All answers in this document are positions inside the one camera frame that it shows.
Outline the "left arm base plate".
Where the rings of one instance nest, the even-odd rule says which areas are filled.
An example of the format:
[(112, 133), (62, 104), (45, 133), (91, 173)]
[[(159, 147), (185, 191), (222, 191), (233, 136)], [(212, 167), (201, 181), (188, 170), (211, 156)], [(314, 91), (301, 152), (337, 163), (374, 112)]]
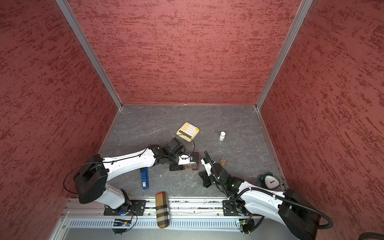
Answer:
[(105, 205), (104, 216), (143, 216), (146, 203), (146, 200), (131, 200), (130, 204), (124, 203), (115, 210)]

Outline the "clear amber pill bottle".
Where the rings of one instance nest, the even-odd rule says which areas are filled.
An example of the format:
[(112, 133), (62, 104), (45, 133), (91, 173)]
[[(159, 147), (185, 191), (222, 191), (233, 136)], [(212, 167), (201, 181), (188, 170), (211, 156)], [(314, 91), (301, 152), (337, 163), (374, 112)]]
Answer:
[(186, 165), (187, 169), (198, 169), (198, 163), (197, 162), (190, 162), (189, 164)]

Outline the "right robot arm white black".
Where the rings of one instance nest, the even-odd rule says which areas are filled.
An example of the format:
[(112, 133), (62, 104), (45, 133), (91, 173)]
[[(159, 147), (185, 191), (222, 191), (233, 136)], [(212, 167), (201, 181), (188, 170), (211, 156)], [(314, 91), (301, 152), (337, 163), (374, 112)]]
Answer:
[(201, 160), (205, 170), (199, 172), (203, 186), (216, 186), (241, 216), (259, 215), (286, 226), (300, 240), (314, 240), (321, 216), (316, 208), (293, 190), (283, 192), (264, 189), (231, 176), (218, 163)]

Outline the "brown weekly pill organizer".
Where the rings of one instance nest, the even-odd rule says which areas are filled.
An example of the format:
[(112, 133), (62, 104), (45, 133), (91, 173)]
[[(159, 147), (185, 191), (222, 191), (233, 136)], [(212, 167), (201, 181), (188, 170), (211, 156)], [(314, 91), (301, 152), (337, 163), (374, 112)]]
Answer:
[(199, 153), (198, 152), (193, 152), (191, 153), (190, 156), (194, 156), (195, 157), (195, 160), (196, 162), (198, 163), (198, 169), (189, 169), (189, 170), (192, 170), (192, 171), (198, 171), (199, 170), (199, 163), (200, 163), (200, 160), (199, 160)]

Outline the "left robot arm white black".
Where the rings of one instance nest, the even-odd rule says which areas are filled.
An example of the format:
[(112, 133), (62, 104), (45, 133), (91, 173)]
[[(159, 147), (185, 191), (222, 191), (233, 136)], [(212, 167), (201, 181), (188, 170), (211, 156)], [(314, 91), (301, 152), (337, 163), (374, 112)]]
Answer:
[(165, 146), (148, 145), (144, 150), (118, 157), (92, 156), (79, 167), (74, 175), (76, 193), (80, 204), (101, 203), (110, 210), (126, 213), (131, 208), (127, 193), (109, 184), (112, 179), (156, 165), (179, 166), (190, 157), (185, 146), (173, 138)]

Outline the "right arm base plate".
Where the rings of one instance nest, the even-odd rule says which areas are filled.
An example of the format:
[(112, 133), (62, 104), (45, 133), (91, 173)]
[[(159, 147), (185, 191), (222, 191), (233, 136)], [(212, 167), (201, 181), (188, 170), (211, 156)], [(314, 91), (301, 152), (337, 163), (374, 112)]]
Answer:
[(232, 202), (229, 200), (223, 200), (223, 212), (224, 216), (249, 216), (250, 212), (245, 208), (245, 201), (237, 200)]

